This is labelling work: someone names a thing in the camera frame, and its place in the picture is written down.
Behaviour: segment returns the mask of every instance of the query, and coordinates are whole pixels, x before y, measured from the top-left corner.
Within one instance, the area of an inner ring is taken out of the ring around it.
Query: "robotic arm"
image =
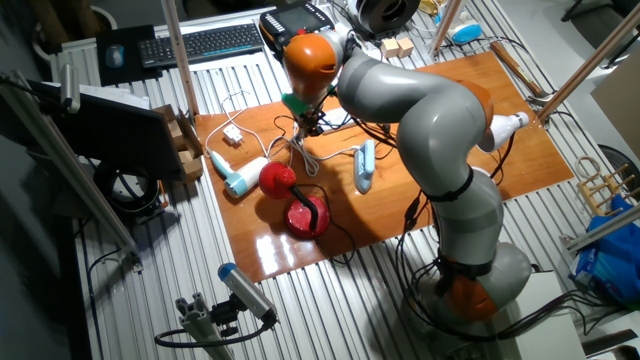
[[[465,81],[400,69],[365,55],[335,32],[298,35],[284,51],[293,94],[283,97],[307,134],[340,70],[342,107],[364,122],[398,123],[397,144],[409,173],[432,202],[440,235],[441,278],[420,286],[420,301],[445,324],[485,321],[524,288],[531,264],[498,243],[502,198],[485,173],[467,164],[491,136],[493,103]]]

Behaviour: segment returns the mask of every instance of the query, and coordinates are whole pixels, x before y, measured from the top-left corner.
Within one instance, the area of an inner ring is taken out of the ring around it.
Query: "metal slatted table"
[[[513,25],[495,0],[473,1],[471,15],[482,25],[485,37],[506,36],[522,42]],[[331,9],[325,11],[332,17]],[[257,22],[259,11],[190,21],[183,32]],[[419,28],[434,29],[428,16],[418,13]],[[157,36],[168,36],[166,26],[156,27]],[[395,66],[413,69],[432,64],[426,53],[433,33],[407,31],[415,44],[409,58],[390,59]],[[473,54],[483,51],[464,46]],[[524,51],[505,46],[514,58],[546,90],[555,88],[533,59]],[[379,57],[377,49],[370,55]],[[464,56],[460,50],[443,49],[440,61]],[[70,63],[80,70],[80,83],[100,86],[97,51],[93,39],[63,45],[52,56],[54,81],[61,66]],[[233,110],[280,100],[290,91],[281,66],[266,51],[192,66],[192,76],[200,111],[223,112],[220,102],[240,89],[250,94],[237,96]],[[512,77],[518,90],[527,89]],[[152,107],[171,104],[175,111],[187,108],[177,69],[164,71],[159,79],[120,84],[139,96],[148,96]],[[571,112],[566,105],[564,111]],[[581,124],[567,116],[553,115],[548,134],[568,164],[582,155],[609,163]],[[524,250],[531,261],[544,270],[556,272],[563,291],[574,286],[567,278],[571,255],[558,238],[578,236],[590,221],[590,212],[576,191],[572,179],[505,202],[504,231],[500,240]],[[220,264],[233,261],[228,238],[211,188],[209,174],[193,184],[169,192],[171,205],[165,215],[134,229],[144,271],[135,273],[120,256],[94,268],[87,278],[81,272],[86,314],[94,358],[105,359],[207,359],[200,349],[174,350],[157,347],[155,334],[179,328],[174,300],[202,292],[209,305],[225,301],[226,286],[217,278]],[[429,263],[437,251],[430,228],[410,233],[406,244],[409,266],[416,269]],[[335,268],[328,261],[262,281],[259,287],[276,305],[281,324],[275,331],[231,346],[237,359],[417,359],[428,358],[428,348],[410,334],[400,320],[402,295],[393,270],[392,257],[397,239],[357,251],[348,267]],[[90,223],[76,239],[80,264],[88,268],[100,255],[115,249],[115,243]],[[95,291],[89,297],[88,280]],[[580,306],[585,314],[593,309]],[[241,333],[250,333],[258,324],[251,315],[241,315]],[[188,341],[182,335],[180,341]]]

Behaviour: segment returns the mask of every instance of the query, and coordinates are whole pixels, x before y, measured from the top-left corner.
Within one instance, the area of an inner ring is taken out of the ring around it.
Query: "mouse pad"
[[[161,77],[162,71],[160,70],[142,68],[142,60],[138,50],[138,42],[155,39],[155,37],[153,25],[113,30],[96,37],[101,85],[116,85]],[[124,47],[124,64],[117,69],[110,68],[105,63],[107,48],[111,45]]]

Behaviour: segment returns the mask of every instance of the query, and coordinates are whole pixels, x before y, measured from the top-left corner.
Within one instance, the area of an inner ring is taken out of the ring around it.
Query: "wooden board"
[[[573,177],[571,171],[541,127],[531,109],[517,92],[511,80],[492,53],[483,53],[418,69],[455,80],[469,80],[485,87],[495,102],[495,113],[511,115],[525,111],[533,119],[528,128],[516,133],[513,149],[505,162],[504,180],[499,186],[503,199],[523,195]],[[338,107],[337,99],[328,99],[325,109]],[[265,146],[282,131],[274,126],[277,115],[287,114],[278,102],[247,109],[237,119],[240,126],[259,134]],[[200,116],[197,131],[201,140],[226,120],[226,116]],[[278,125],[291,136],[292,121],[279,119]],[[257,140],[243,133],[241,146],[232,147],[223,141],[222,131],[215,133],[209,147],[224,157],[234,170],[263,156]],[[338,150],[360,145],[367,135],[358,127],[330,135],[308,138],[307,150],[316,156],[326,156]],[[380,145],[377,155],[384,155],[388,147]],[[281,151],[274,160],[288,161],[289,151]],[[348,237],[330,226],[318,244],[292,238],[284,225],[284,212],[289,200],[273,200],[254,188],[241,199],[231,198],[224,190],[223,179],[206,160],[213,187],[218,197],[222,217],[229,235],[236,264],[252,281],[260,281],[352,250]],[[497,164],[495,157],[473,149],[469,163],[491,172]],[[376,161],[373,186],[366,195],[359,194],[353,182],[353,157],[340,155],[320,163],[318,175],[310,178],[298,153],[293,169],[299,184],[319,184],[327,190],[332,218],[355,237],[357,247],[397,236],[402,231],[403,215],[418,193],[418,186],[405,169],[397,151]],[[309,195],[322,197],[320,190],[303,188]],[[428,211],[417,227],[430,223]]]

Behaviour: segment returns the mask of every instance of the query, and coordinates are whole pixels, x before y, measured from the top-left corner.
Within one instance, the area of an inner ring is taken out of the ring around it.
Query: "white plug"
[[[222,130],[224,138],[227,139],[229,145],[237,144],[242,140],[242,134],[237,126],[231,124]]]

